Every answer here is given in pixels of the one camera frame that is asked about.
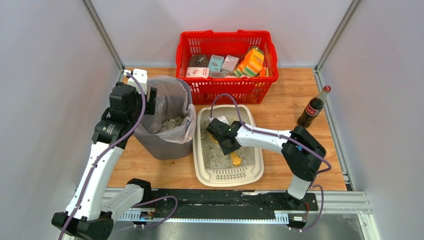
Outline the translucent plastic bin liner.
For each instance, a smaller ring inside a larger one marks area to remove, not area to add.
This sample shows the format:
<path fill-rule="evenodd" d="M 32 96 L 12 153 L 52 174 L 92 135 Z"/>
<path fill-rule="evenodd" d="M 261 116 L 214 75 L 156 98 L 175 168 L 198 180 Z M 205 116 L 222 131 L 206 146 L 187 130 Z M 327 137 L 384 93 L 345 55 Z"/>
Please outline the translucent plastic bin liner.
<path fill-rule="evenodd" d="M 188 84 L 166 75 L 151 77 L 147 89 L 157 89 L 153 115 L 144 115 L 134 136 L 143 145 L 186 144 L 192 141 L 196 129 L 196 110 Z M 178 117 L 182 123 L 165 130 L 163 123 Z"/>

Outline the yellow litter scoop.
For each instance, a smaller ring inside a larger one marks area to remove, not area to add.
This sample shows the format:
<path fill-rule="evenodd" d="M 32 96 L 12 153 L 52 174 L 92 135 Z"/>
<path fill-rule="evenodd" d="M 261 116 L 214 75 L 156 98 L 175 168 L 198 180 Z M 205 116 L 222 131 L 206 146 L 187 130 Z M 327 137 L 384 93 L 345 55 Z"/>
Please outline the yellow litter scoop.
<path fill-rule="evenodd" d="M 210 133 L 209 134 L 209 136 L 210 136 L 210 138 L 212 139 L 212 141 L 214 142 L 214 143 L 216 143 L 217 145 L 219 145 L 219 143 L 218 143 L 218 141 L 213 137 L 213 135 Z M 234 166 L 240 166 L 241 165 L 241 163 L 242 163 L 242 159 L 237 155 L 237 153 L 235 153 L 235 152 L 231 152 L 230 153 L 230 158 L 231 158 L 231 160 L 232 160 L 232 164 L 234 165 Z"/>

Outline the beige litter box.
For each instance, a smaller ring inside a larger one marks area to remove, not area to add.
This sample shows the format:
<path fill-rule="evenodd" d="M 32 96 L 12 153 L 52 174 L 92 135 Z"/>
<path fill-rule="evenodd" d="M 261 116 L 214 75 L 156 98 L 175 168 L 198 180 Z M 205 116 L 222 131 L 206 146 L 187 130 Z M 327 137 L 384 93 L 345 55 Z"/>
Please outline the beige litter box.
<path fill-rule="evenodd" d="M 235 168 L 205 168 L 201 145 L 201 121 L 210 120 L 210 107 L 202 108 L 197 114 L 196 130 L 192 139 L 193 158 L 197 179 L 205 186 L 216 188 L 237 187 L 259 180 L 264 173 L 262 150 L 254 147 L 242 147 L 235 153 L 242 159 Z"/>

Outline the grey mesh trash bin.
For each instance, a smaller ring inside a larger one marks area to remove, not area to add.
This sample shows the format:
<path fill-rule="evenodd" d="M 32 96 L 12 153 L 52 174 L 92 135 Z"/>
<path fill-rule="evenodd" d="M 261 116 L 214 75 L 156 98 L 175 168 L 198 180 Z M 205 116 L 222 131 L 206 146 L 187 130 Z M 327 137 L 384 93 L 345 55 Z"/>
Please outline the grey mesh trash bin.
<path fill-rule="evenodd" d="M 193 138 L 192 141 L 185 144 L 161 143 L 142 145 L 154 158 L 158 160 L 174 160 L 186 157 L 192 152 Z"/>

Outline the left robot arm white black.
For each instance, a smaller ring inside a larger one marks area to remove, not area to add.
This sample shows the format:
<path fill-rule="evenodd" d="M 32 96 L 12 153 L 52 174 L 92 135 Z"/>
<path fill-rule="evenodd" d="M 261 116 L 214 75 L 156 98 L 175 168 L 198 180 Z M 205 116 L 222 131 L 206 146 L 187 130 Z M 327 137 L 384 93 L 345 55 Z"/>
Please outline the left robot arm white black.
<path fill-rule="evenodd" d="M 143 116 L 155 113 L 157 88 L 145 94 L 141 86 L 116 83 L 109 107 L 94 128 L 90 155 L 80 183 L 64 211 L 51 220 L 59 239 L 106 240 L 117 220 L 143 200 L 147 182 L 133 178 L 109 201 L 103 197 L 112 171 Z"/>

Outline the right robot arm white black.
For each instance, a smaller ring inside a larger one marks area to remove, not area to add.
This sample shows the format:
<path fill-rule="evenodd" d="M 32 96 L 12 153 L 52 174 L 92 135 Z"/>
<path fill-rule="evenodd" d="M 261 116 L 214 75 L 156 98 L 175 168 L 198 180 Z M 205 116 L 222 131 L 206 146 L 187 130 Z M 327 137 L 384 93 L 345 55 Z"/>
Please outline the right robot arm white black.
<path fill-rule="evenodd" d="M 292 199 L 303 199 L 319 174 L 321 164 L 328 163 L 326 149 L 301 126 L 292 130 L 271 130 L 239 120 L 228 124 L 213 118 L 206 131 L 218 142 L 224 155 L 242 147 L 281 154 L 293 174 L 287 189 Z"/>

